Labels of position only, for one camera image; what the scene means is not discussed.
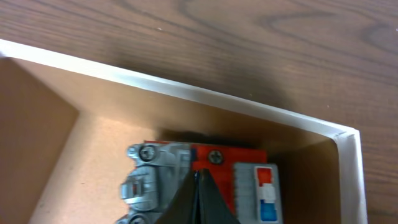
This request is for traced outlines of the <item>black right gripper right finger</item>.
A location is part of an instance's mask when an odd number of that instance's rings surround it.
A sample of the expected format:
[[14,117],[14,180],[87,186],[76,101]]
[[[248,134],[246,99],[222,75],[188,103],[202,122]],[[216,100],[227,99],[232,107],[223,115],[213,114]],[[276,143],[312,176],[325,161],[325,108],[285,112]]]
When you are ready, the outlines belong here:
[[232,214],[208,169],[196,173],[197,205],[196,223],[240,224]]

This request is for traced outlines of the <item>red grey toy truck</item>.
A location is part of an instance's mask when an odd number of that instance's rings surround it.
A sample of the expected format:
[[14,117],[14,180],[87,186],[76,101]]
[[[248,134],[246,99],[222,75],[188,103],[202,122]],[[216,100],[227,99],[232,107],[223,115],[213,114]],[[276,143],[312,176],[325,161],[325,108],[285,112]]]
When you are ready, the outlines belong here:
[[145,141],[127,149],[134,170],[121,184],[122,224],[152,224],[190,171],[208,169],[240,223],[283,223],[279,171],[264,151],[190,142]]

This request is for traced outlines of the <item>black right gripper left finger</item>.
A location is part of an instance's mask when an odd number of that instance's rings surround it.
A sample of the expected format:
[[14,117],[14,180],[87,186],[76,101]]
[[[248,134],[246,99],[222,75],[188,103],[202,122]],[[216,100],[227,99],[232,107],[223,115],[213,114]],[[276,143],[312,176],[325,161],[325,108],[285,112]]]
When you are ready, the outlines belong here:
[[177,190],[169,207],[155,224],[192,224],[197,214],[197,178],[190,171]]

